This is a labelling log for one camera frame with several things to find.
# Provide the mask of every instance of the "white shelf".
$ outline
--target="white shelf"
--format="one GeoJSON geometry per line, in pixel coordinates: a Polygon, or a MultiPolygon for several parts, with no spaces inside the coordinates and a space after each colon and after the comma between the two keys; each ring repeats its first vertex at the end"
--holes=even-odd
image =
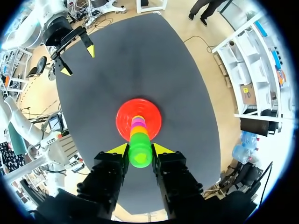
{"type": "Polygon", "coordinates": [[[255,92],[255,95],[256,95],[256,107],[257,107],[257,114],[260,115],[261,114],[261,106],[260,106],[260,102],[259,102],[259,97],[258,97],[258,88],[257,88],[257,81],[255,80],[255,76],[253,76],[253,71],[251,69],[251,65],[250,65],[250,61],[249,61],[249,58],[248,56],[245,54],[245,52],[243,51],[243,48],[242,46],[240,45],[239,41],[238,41],[238,37],[234,38],[233,39],[236,46],[238,47],[243,59],[244,59],[244,62],[247,66],[247,69],[248,69],[248,72],[251,76],[251,80],[252,80],[252,85],[253,85],[253,89],[254,89],[254,92],[255,92]]]}
{"type": "Polygon", "coordinates": [[[274,58],[272,53],[270,52],[266,41],[264,40],[264,38],[261,36],[260,32],[257,30],[257,28],[255,27],[255,25],[251,26],[252,30],[255,32],[256,36],[257,36],[257,40],[260,43],[260,46],[263,48],[263,52],[265,53],[265,61],[269,63],[269,66],[267,68],[269,68],[269,71],[271,72],[270,75],[272,75],[274,78],[274,84],[275,85],[275,93],[276,93],[276,97],[277,97],[277,101],[278,101],[278,117],[280,117],[281,115],[281,93],[280,93],[280,87],[279,87],[279,82],[278,82],[278,77],[277,77],[277,72],[275,69],[275,62],[274,62],[274,58]]]}
{"type": "Polygon", "coordinates": [[[264,12],[253,16],[212,52],[219,53],[231,79],[238,104],[236,117],[275,122],[294,119],[292,77],[296,74],[283,37],[264,12]],[[259,21],[267,32],[266,37],[263,37],[254,25],[256,21],[259,21]],[[276,62],[272,55],[274,50],[279,51],[281,69],[286,76],[286,82],[282,86],[279,84],[276,62]],[[250,80],[256,96],[256,111],[244,114],[246,109],[252,106],[244,105],[240,85],[247,84],[250,80]],[[267,109],[277,111],[276,116],[261,116],[261,112],[267,109]]]}
{"type": "Polygon", "coordinates": [[[238,113],[243,114],[245,112],[245,110],[248,108],[248,105],[245,105],[243,103],[243,99],[242,99],[242,95],[241,95],[241,91],[240,91],[240,85],[237,82],[233,81],[233,80],[236,80],[236,76],[238,76],[238,73],[236,73],[237,66],[236,65],[233,66],[231,63],[229,63],[227,61],[227,58],[225,57],[225,55],[227,55],[226,51],[229,51],[228,46],[219,49],[218,54],[223,61],[223,64],[228,72],[228,76],[229,76],[230,80],[232,81],[232,86],[233,86],[233,90],[234,90],[235,98],[236,98],[236,102],[237,102],[237,107],[238,107],[238,113]]]}

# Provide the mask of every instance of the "shoe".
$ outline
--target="shoe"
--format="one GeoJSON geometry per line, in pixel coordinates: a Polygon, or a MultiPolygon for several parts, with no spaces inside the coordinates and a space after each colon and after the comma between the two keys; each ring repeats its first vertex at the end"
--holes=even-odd
{"type": "Polygon", "coordinates": [[[190,14],[188,15],[189,20],[192,21],[192,20],[194,19],[194,16],[195,16],[194,14],[190,13],[190,14]]]}
{"type": "Polygon", "coordinates": [[[205,26],[207,26],[207,23],[206,23],[206,20],[205,20],[205,19],[200,18],[200,21],[202,21],[202,23],[203,23],[205,26]]]}

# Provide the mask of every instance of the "wall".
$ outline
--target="wall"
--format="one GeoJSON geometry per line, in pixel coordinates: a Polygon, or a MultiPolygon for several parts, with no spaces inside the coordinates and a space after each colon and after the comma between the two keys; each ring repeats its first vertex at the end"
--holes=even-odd
{"type": "MultiPolygon", "coordinates": [[[[277,179],[284,175],[285,168],[286,166],[288,166],[290,157],[293,153],[293,129],[294,123],[292,121],[286,121],[283,123],[282,131],[280,133],[269,135],[268,137],[259,136],[260,140],[257,145],[257,147],[259,148],[257,153],[259,163],[257,164],[257,166],[265,170],[270,162],[273,161],[272,172],[265,189],[263,201],[271,192],[277,179]]],[[[261,180],[261,187],[256,192],[258,196],[254,200],[254,202],[258,205],[262,197],[268,174],[269,173],[267,173],[261,180]]]]}

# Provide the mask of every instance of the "person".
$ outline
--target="person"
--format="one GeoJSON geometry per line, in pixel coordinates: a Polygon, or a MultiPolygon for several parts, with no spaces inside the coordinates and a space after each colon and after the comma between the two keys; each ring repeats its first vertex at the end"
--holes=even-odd
{"type": "Polygon", "coordinates": [[[189,19],[193,20],[194,16],[198,13],[198,11],[205,6],[206,4],[209,4],[208,7],[206,8],[206,10],[204,11],[204,13],[201,15],[200,17],[200,21],[202,21],[202,23],[207,26],[207,22],[206,19],[211,16],[216,8],[221,5],[221,3],[223,3],[226,0],[198,0],[194,6],[192,7],[192,9],[190,10],[190,14],[189,14],[189,19]]]}

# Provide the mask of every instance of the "cardboard box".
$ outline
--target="cardboard box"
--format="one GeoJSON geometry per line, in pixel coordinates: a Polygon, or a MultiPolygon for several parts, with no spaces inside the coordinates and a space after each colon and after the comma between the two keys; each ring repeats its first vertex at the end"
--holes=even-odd
{"type": "Polygon", "coordinates": [[[223,64],[223,62],[222,62],[220,56],[219,56],[217,53],[214,54],[214,59],[215,59],[217,65],[221,65],[221,64],[223,64]]]}
{"type": "Polygon", "coordinates": [[[226,68],[224,67],[223,64],[219,65],[219,68],[224,76],[228,75],[228,72],[226,71],[226,68]]]}
{"type": "Polygon", "coordinates": [[[247,105],[256,105],[256,95],[252,83],[240,86],[243,103],[247,105]]]}
{"type": "Polygon", "coordinates": [[[225,76],[225,82],[226,82],[226,86],[228,88],[232,87],[232,83],[230,82],[230,78],[228,76],[225,76]]]}

